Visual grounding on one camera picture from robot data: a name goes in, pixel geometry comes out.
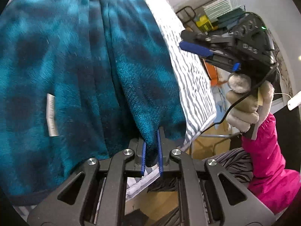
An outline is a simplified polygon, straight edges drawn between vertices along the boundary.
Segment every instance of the person's arm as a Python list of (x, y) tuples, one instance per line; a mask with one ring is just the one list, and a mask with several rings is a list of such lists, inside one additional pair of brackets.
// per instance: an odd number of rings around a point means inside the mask
[(256, 140), (242, 137), (242, 147), (253, 163), (254, 178), (248, 189), (274, 214), (287, 208), (301, 187), (299, 172), (284, 169), (275, 125), (270, 113), (259, 127)]

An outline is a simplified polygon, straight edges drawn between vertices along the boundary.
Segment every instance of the wooden floor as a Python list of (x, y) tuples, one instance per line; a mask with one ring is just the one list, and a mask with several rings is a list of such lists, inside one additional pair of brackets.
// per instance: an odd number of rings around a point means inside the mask
[[(206, 134), (230, 134), (231, 129), (228, 129), (228, 123), (225, 121), (217, 130), (210, 128)], [(226, 152), (230, 148), (230, 140), (215, 146), (221, 138), (205, 138), (198, 137), (192, 147), (192, 156), (194, 159), (204, 159), (213, 155)], [(178, 206), (177, 192), (149, 192), (147, 188), (139, 193), (136, 197), (128, 201), (125, 205), (125, 213), (130, 213), (136, 209), (140, 209), (145, 215), (149, 217), (146, 226), (158, 221), (168, 212)]]

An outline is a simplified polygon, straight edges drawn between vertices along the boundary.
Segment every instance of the plaid fleece blanket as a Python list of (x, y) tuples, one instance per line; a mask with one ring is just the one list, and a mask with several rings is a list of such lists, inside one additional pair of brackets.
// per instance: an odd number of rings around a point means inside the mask
[(184, 137), (179, 87), (144, 0), (12, 0), (0, 38), (0, 186), (15, 204), (38, 203), (78, 163), (139, 134), (150, 165), (159, 126)]

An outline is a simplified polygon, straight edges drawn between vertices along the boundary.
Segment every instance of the metal screw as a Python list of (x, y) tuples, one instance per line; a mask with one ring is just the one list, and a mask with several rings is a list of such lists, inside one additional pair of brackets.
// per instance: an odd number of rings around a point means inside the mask
[(216, 162), (215, 159), (210, 158), (210, 159), (207, 160), (207, 163), (210, 166), (215, 166), (217, 162)]
[(123, 154), (124, 154), (124, 155), (131, 155), (131, 154), (133, 154), (133, 151), (132, 151), (131, 149), (125, 149), (125, 150), (123, 151)]
[(171, 151), (171, 153), (172, 153), (173, 155), (180, 155), (180, 154), (181, 154), (181, 150), (179, 150), (179, 149), (173, 149), (173, 150)]
[(95, 165), (96, 162), (97, 162), (97, 159), (94, 158), (94, 157), (87, 160), (87, 163), (88, 163), (89, 165)]

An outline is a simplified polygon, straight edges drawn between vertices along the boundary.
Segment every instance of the white glove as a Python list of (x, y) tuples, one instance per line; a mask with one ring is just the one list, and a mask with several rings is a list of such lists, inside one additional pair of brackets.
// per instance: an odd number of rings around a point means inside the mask
[[(233, 104), (239, 100), (244, 93), (250, 91), (251, 79), (244, 74), (232, 73), (228, 78), (228, 85), (232, 90), (227, 92), (226, 99)], [(252, 136), (252, 139), (256, 139), (257, 130), (267, 118), (273, 100), (274, 88), (269, 81), (265, 81), (259, 87), (259, 90), (263, 98), (262, 106), (258, 108), (258, 99), (250, 95), (233, 107), (226, 118), (230, 125), (236, 127), (243, 133), (250, 129), (251, 124), (256, 124), (254, 128), (255, 134)]]

